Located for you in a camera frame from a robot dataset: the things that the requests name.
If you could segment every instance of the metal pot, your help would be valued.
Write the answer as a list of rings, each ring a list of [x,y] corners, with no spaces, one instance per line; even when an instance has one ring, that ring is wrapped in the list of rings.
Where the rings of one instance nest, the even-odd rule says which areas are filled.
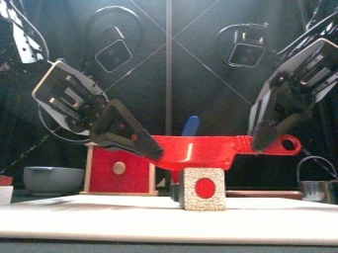
[[[34,196],[60,196],[78,191],[84,170],[62,167],[25,167],[23,184]]]
[[[335,178],[331,181],[300,181],[299,180],[299,169],[304,161],[316,159],[324,161],[329,167],[321,167],[325,172]],[[296,165],[296,182],[299,190],[303,192],[303,200],[309,202],[319,202],[325,204],[338,204],[338,181],[336,172],[332,164],[320,156],[307,156],[303,158]]]

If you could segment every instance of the table surface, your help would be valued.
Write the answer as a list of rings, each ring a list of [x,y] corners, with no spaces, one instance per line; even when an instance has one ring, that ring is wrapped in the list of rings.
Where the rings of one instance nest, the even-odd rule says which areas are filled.
[[[76,195],[0,206],[1,238],[233,245],[338,245],[338,206],[226,198],[185,211],[168,197]]]

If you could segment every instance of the pot handle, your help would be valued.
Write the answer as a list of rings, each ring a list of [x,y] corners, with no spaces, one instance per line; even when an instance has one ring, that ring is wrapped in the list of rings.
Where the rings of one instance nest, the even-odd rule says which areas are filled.
[[[336,172],[335,172],[335,169],[333,169],[333,166],[332,166],[331,162],[329,162],[327,159],[324,159],[323,157],[320,157],[320,156],[309,155],[309,156],[304,157],[304,158],[299,161],[299,163],[297,163],[297,165],[296,165],[296,182],[299,183],[299,170],[300,170],[300,165],[301,165],[307,160],[309,160],[309,159],[320,159],[320,160],[323,160],[323,161],[329,165],[329,167],[327,168],[327,167],[321,166],[321,168],[323,168],[323,169],[325,170],[325,172],[336,179]]]

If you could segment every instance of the white circle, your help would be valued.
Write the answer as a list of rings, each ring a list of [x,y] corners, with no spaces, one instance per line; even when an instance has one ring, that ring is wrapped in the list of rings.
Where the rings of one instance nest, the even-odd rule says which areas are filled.
[[[125,164],[122,162],[114,162],[112,171],[116,175],[121,175],[125,172]]]

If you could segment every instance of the red dustpan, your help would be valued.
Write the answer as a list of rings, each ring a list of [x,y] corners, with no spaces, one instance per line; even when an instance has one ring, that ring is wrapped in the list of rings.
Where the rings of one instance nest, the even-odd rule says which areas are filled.
[[[164,149],[164,154],[158,160],[148,159],[156,166],[172,171],[188,167],[228,170],[236,154],[293,155],[300,150],[299,140],[291,135],[283,135],[263,152],[252,150],[252,137],[247,135],[153,135],[153,139]]]

